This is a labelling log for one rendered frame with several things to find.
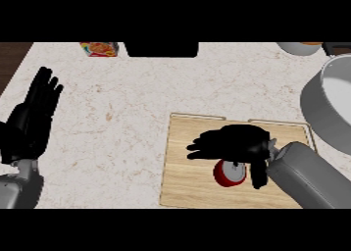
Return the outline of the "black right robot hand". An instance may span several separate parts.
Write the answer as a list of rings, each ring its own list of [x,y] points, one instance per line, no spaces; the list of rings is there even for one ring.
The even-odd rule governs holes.
[[[269,132],[255,125],[225,125],[207,130],[185,147],[190,160],[224,160],[250,164],[252,186],[259,189],[268,182]]]

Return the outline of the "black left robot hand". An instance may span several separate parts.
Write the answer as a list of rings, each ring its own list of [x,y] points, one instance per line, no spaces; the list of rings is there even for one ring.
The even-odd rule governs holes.
[[[14,108],[6,122],[0,122],[0,163],[36,160],[49,139],[52,116],[64,86],[52,69],[40,67],[25,101]]]

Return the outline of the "red can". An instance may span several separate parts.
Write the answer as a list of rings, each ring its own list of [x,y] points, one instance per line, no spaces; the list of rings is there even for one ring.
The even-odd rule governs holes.
[[[246,181],[246,164],[221,160],[215,165],[213,177],[224,187],[240,185]]]

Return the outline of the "wooden tray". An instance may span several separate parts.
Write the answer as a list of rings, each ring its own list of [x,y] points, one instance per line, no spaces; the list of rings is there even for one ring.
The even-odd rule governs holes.
[[[200,133],[226,125],[253,125],[269,131],[281,149],[290,142],[299,141],[315,150],[311,126],[250,119],[231,121],[225,117],[197,116],[172,113],[167,137],[164,172],[161,181],[160,205],[181,208],[275,208],[299,209],[300,205],[284,193],[272,180],[259,188],[252,188],[250,176],[231,187],[218,184],[213,177],[213,160],[188,160],[185,147]]]

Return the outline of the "grey metal pot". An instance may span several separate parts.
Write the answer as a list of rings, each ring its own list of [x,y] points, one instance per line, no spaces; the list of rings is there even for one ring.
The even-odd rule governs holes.
[[[321,140],[351,155],[351,54],[323,65],[303,87],[300,108]]]

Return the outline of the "red printed box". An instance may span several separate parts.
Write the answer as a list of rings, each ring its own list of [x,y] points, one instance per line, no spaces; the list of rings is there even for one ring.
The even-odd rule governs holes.
[[[116,57],[119,45],[116,42],[82,42],[80,46],[89,57]]]

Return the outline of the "grey bowl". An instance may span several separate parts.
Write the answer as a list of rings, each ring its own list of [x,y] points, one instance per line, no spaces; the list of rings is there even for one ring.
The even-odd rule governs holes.
[[[321,42],[278,42],[280,48],[292,55],[311,56],[321,47]]]

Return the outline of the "black appliance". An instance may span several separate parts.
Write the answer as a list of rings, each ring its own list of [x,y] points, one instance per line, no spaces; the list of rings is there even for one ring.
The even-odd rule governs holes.
[[[130,57],[194,58],[198,53],[197,42],[124,42]]]

